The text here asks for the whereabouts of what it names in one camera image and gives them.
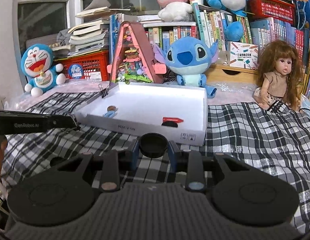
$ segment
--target pink toy house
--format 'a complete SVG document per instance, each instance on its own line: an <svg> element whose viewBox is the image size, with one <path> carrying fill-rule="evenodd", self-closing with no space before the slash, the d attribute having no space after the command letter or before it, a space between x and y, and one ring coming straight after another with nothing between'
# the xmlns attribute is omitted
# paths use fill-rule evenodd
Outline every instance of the pink toy house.
<svg viewBox="0 0 310 240"><path fill-rule="evenodd" d="M143 25L123 22L119 28L113 63L107 66L110 83L162 83L161 74L165 74L166 70L165 64L156 61Z"/></svg>

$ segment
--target red marker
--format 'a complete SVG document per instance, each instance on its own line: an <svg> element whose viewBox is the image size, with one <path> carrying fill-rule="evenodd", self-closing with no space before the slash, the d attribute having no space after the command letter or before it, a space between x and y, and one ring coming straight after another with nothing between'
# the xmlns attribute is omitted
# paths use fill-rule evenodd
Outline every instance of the red marker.
<svg viewBox="0 0 310 240"><path fill-rule="evenodd" d="M167 122L167 121L173 121L175 123L184 122L183 119L180 119L180 118L177 118L177 117L163 117L163 122Z"/></svg>

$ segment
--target doraemon's red mouth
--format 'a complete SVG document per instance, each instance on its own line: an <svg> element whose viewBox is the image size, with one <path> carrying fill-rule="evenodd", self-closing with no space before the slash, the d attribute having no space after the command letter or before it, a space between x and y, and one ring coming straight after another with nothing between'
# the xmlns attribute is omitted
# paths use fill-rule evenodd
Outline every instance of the doraemon's red mouth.
<svg viewBox="0 0 310 240"><path fill-rule="evenodd" d="M34 72L39 72L44 68L45 63L46 63L46 59L42 59L32 64L28 69Z"/></svg>

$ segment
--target doll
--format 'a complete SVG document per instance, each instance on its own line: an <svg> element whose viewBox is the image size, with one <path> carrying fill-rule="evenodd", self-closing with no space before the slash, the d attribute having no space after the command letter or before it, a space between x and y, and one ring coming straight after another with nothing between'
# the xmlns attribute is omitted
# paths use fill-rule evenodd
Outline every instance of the doll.
<svg viewBox="0 0 310 240"><path fill-rule="evenodd" d="M302 80L298 51L285 41L269 43L259 57L258 88L254 99L263 109L283 101L296 110L300 100L297 86Z"/></svg>

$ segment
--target toy burger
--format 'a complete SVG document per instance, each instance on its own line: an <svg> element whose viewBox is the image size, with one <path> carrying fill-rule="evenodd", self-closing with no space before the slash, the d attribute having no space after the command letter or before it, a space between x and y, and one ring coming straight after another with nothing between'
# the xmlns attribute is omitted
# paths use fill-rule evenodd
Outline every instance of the toy burger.
<svg viewBox="0 0 310 240"><path fill-rule="evenodd" d="M138 58L138 51L136 49L130 48L125 51L126 59Z"/></svg>

